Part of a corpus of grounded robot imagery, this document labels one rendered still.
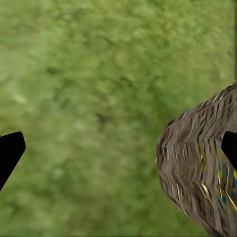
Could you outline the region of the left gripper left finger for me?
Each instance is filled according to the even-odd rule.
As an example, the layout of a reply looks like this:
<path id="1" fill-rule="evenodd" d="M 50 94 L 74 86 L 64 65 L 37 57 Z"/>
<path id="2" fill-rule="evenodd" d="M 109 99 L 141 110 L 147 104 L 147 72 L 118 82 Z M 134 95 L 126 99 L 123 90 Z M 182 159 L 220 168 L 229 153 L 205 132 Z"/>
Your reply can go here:
<path id="1" fill-rule="evenodd" d="M 0 137 L 0 191 L 25 150 L 21 131 Z"/>

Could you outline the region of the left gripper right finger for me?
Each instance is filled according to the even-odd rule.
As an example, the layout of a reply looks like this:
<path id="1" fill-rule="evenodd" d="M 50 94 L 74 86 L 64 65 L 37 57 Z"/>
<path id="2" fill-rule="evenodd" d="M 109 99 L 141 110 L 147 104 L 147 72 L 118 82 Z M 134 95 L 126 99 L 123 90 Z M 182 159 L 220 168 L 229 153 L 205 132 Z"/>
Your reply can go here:
<path id="1" fill-rule="evenodd" d="M 226 131 L 221 148 L 237 171 L 237 133 Z"/>

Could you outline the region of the easter egg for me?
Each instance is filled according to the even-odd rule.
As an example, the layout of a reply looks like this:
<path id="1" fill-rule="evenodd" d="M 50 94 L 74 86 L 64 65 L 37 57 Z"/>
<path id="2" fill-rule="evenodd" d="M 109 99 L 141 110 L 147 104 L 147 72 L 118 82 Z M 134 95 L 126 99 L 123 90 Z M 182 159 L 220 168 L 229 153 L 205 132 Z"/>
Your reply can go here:
<path id="1" fill-rule="evenodd" d="M 201 156 L 201 151 L 200 151 L 200 154 L 199 156 Z M 204 170 L 205 170 L 205 165 L 203 163 L 203 166 L 202 166 L 202 174 L 204 174 Z M 219 166 L 219 177 L 220 177 L 220 182 L 222 180 L 222 174 L 221 174 L 221 167 Z M 228 177 L 228 169 L 226 168 L 226 180 L 227 180 L 227 177 Z M 237 188 L 237 171 L 234 170 L 234 182 L 235 182 L 235 185 L 236 185 L 236 188 Z M 227 204 L 226 204 L 226 199 L 225 199 L 225 196 L 223 195 L 223 200 L 224 200 L 224 204 L 225 206 L 227 207 Z"/>

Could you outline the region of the wicker basket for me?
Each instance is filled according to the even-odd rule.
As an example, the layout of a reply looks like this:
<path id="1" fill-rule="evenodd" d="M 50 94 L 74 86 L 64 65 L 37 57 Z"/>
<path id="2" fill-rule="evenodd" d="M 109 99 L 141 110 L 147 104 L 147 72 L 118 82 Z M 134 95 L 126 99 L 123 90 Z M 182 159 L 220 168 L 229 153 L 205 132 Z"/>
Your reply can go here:
<path id="1" fill-rule="evenodd" d="M 156 145 L 164 197 L 211 237 L 237 237 L 236 169 L 221 148 L 226 131 L 237 133 L 237 81 L 170 121 Z"/>

